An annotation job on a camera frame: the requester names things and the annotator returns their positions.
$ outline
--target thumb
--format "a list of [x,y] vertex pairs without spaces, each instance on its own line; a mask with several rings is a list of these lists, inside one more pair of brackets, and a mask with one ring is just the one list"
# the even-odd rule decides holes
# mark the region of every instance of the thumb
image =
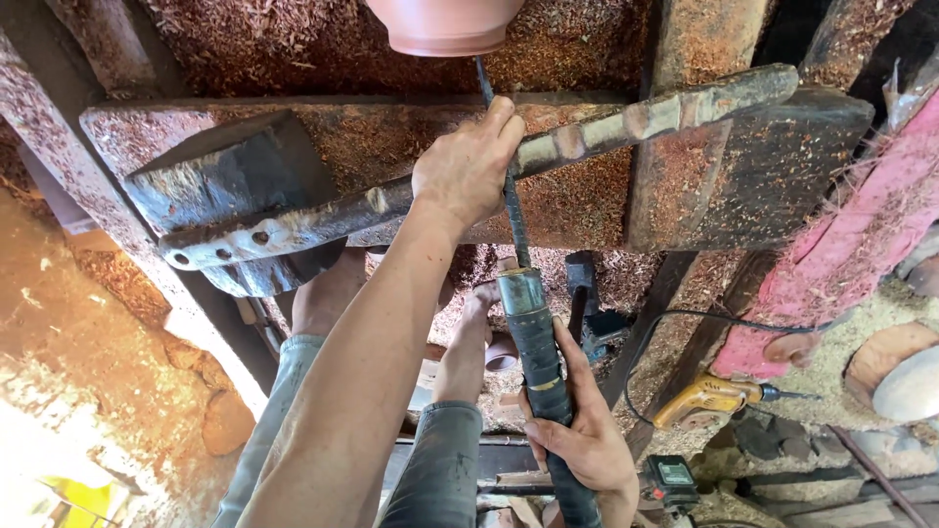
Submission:
[[543,418],[532,418],[524,428],[529,438],[568,463],[586,451],[586,443],[590,441],[573,429]]

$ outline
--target pink painted wood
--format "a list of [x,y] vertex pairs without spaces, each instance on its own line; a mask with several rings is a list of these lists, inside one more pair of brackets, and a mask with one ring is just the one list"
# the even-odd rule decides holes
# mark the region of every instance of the pink painted wood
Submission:
[[[885,144],[848,203],[797,235],[745,318],[786,326],[836,318],[866,299],[937,218],[939,93]],[[760,380],[785,374],[789,364],[769,363],[762,356],[778,335],[733,327],[712,372]]]

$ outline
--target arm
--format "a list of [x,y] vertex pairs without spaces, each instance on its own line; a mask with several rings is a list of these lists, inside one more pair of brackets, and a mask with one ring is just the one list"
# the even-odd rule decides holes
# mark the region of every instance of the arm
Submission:
[[239,526],[359,521],[404,419],[456,244],[500,209],[525,129],[514,111],[496,98],[479,126],[463,123],[415,164],[408,217],[310,367],[283,455]]
[[577,415],[570,428],[532,418],[531,405],[522,387],[518,402],[528,419],[525,433],[531,451],[543,470],[545,449],[563,458],[577,480],[597,492],[604,526],[629,526],[639,505],[639,477],[633,456],[596,386],[587,356],[559,318],[555,317],[553,323],[554,338],[567,363],[568,390],[577,405]]

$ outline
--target small clay pot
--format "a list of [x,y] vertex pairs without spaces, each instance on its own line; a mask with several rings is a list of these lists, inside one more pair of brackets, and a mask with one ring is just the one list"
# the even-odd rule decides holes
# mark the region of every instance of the small clay pot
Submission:
[[494,52],[525,0],[368,0],[402,54],[466,56]]
[[494,332],[492,343],[485,350],[485,369],[489,372],[508,370],[518,361],[515,340],[505,332]]

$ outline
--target forearm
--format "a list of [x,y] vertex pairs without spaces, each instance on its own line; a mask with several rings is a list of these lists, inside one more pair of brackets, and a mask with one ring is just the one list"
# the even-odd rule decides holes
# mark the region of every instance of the forearm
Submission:
[[639,479],[634,478],[620,491],[601,491],[596,495],[604,528],[627,528],[639,506]]
[[294,433],[245,524],[358,521],[414,389],[458,231],[415,202],[304,379]]

